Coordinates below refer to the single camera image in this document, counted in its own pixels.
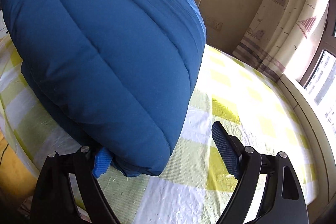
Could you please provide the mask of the yellow cartoon bed sheet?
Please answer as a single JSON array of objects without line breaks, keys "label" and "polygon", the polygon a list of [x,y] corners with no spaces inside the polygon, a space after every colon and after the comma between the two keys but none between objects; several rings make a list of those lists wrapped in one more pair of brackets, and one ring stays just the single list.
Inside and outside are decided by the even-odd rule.
[{"label": "yellow cartoon bed sheet", "polygon": [[21,162],[1,132],[1,203],[17,209],[33,195],[37,179]]}]

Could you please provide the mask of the patterned cream curtain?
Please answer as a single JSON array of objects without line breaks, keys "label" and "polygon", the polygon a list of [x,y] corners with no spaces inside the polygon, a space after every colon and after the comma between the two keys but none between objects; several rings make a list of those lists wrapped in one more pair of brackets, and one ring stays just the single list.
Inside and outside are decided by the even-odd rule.
[{"label": "patterned cream curtain", "polygon": [[329,0],[262,0],[233,56],[274,82],[301,81],[317,51]]}]

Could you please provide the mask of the dark framed window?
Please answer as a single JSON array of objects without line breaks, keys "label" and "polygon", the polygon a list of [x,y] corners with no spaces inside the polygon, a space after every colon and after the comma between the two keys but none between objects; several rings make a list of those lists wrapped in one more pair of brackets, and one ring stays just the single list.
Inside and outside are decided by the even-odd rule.
[{"label": "dark framed window", "polygon": [[329,0],[325,28],[300,84],[317,106],[327,129],[335,133],[335,0]]}]

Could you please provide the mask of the yellow checkered bed quilt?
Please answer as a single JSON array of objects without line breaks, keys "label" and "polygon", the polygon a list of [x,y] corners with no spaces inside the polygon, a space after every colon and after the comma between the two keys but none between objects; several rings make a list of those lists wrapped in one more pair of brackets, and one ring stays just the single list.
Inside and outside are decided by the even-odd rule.
[{"label": "yellow checkered bed quilt", "polygon": [[[43,108],[21,73],[11,38],[1,39],[1,130],[35,176],[51,151],[79,148]],[[318,195],[309,142],[278,86],[241,61],[206,46],[181,136],[157,177],[125,177],[109,168],[98,182],[122,223],[215,223],[237,181],[211,136],[219,121],[259,153],[288,154],[306,203]]]}]

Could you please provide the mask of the wall power socket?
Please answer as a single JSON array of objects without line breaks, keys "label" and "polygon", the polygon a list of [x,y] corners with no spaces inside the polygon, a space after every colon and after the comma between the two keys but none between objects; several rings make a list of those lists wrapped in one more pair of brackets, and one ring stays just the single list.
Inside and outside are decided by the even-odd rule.
[{"label": "wall power socket", "polygon": [[209,28],[212,28],[212,29],[214,29],[216,31],[221,31],[222,30],[222,26],[223,26],[222,22],[220,22],[218,20],[215,20],[214,18],[211,18],[211,17],[206,17],[205,18],[205,24]]}]

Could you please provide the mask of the blue puffer down jacket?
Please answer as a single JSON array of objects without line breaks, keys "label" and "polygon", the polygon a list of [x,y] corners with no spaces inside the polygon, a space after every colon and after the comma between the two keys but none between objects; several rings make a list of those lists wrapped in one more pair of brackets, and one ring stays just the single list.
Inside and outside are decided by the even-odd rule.
[{"label": "blue puffer down jacket", "polygon": [[52,118],[126,176],[160,175],[206,45],[194,0],[1,0],[22,73]]}]

